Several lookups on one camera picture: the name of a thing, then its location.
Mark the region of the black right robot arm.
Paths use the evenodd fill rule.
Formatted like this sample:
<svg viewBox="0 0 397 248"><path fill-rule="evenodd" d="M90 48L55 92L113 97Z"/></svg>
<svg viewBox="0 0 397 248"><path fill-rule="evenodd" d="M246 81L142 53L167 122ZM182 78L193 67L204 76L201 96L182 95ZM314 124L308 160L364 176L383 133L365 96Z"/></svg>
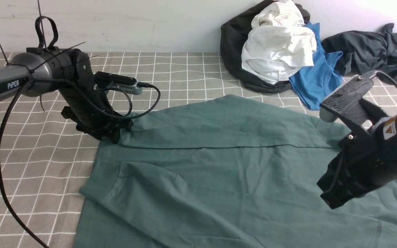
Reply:
<svg viewBox="0 0 397 248"><path fill-rule="evenodd" d="M317 182L321 198L331 209L397 179L397 115L390 117L366 100L360 100L358 105L373 125L363 129L340 115L350 132L339 141L339 154Z"/></svg>

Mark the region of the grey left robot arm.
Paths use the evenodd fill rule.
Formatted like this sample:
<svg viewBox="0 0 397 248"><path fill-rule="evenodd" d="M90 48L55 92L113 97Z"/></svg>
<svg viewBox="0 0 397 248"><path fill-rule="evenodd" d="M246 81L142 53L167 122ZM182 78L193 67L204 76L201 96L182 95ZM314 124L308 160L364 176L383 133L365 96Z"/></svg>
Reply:
<svg viewBox="0 0 397 248"><path fill-rule="evenodd" d="M59 91L67 103L61 112L64 119L76 123L76 130L97 140L117 143L120 129L130 131L133 122L120 118L109 104L107 91L142 94L133 77L105 72L93 73L90 57L79 49L57 47L41 51L28 48L0 66L0 102L14 96L23 86L24 96L39 97Z"/></svg>

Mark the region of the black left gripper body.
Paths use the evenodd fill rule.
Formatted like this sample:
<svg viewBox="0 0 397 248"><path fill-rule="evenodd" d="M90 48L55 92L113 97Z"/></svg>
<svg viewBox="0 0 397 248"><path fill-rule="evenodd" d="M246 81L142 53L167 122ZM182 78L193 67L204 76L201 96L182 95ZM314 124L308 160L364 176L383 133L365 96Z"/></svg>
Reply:
<svg viewBox="0 0 397 248"><path fill-rule="evenodd" d="M131 131L133 121L113 110L104 91L86 91L74 83L58 89L68 104L61 111L64 119L76 123L76 130L101 141L118 143L121 131Z"/></svg>

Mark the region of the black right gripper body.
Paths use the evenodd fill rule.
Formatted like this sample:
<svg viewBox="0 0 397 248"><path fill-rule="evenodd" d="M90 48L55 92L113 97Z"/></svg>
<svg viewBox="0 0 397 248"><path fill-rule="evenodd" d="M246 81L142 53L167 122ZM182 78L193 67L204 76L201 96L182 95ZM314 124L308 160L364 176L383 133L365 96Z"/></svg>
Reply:
<svg viewBox="0 0 397 248"><path fill-rule="evenodd" d="M342 148L318 181L321 198L331 208L361 198L397 179L397 117L369 128L376 143L356 143Z"/></svg>

